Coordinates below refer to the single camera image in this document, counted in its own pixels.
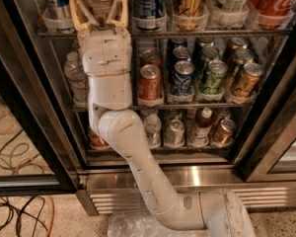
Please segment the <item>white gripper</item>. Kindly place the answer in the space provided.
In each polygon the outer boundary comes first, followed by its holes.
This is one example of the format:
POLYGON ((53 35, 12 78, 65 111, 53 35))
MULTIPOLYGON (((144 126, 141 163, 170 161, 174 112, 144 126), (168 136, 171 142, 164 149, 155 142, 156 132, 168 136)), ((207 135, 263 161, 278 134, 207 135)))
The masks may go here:
MULTIPOLYGON (((77 32, 97 27, 85 0, 69 0, 73 25, 77 32)), ((111 76, 130 71, 131 37, 128 27, 128 0, 113 0, 108 24, 114 30, 92 31, 80 38, 80 55, 85 73, 89 76, 111 76)))

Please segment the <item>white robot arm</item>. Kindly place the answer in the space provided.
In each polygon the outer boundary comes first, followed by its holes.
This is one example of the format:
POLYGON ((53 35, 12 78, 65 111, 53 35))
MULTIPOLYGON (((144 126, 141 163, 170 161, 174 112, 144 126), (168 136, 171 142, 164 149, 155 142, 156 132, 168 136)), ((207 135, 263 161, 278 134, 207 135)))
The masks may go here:
POLYGON ((91 12, 88 0, 69 0, 69 5, 89 77, 90 128, 125 159, 152 216, 172 230, 207 229, 210 237, 256 237, 234 192, 179 193, 151 154, 143 122, 129 108, 132 47, 127 0, 109 0, 109 9, 101 15, 91 12))

